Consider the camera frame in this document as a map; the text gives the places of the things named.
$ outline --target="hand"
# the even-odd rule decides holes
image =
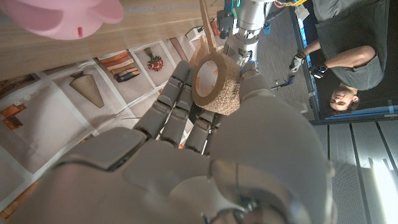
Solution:
[[[297,53],[297,55],[294,56],[292,63],[289,66],[290,71],[297,72],[300,66],[304,63],[304,60],[305,60],[305,54],[303,52]]]

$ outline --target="pink object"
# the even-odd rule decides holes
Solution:
[[[26,30],[58,40],[88,37],[123,19],[119,0],[0,0],[0,8]]]

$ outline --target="robot finger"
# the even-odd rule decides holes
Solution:
[[[214,115],[214,112],[203,110],[202,114],[196,120],[195,125],[193,125],[192,131],[184,145],[184,149],[191,149],[198,153],[202,152],[209,135]]]
[[[191,94],[193,72],[194,68],[191,68],[187,81],[182,87],[181,94],[177,100],[175,108],[172,110],[162,134],[160,134],[161,141],[168,142],[175,148],[180,144],[193,103]]]
[[[148,138],[157,137],[184,86],[189,71],[189,63],[182,60],[169,78],[162,94],[138,121],[134,129],[142,131]]]

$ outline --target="blue trim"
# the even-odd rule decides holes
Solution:
[[[354,117],[360,117],[360,116],[373,116],[373,115],[385,115],[385,114],[391,114],[391,107],[393,111],[398,110],[398,105],[395,106],[381,106],[378,108],[368,108],[368,109],[363,109],[363,110],[357,110],[352,112],[351,114],[339,114],[339,115],[334,115],[329,118],[325,119],[338,119],[338,118],[354,118]]]

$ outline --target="floor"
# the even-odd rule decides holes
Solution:
[[[276,86],[276,80],[283,83],[289,76],[295,75],[292,85],[273,90],[273,92],[289,104],[305,103],[308,112],[303,116],[311,121],[314,120],[314,114],[308,100],[308,89],[303,69],[300,68],[297,73],[292,73],[289,70],[289,65],[298,48],[289,13],[286,10],[271,21],[270,35],[260,33],[257,59],[260,71],[266,76],[269,86]]]

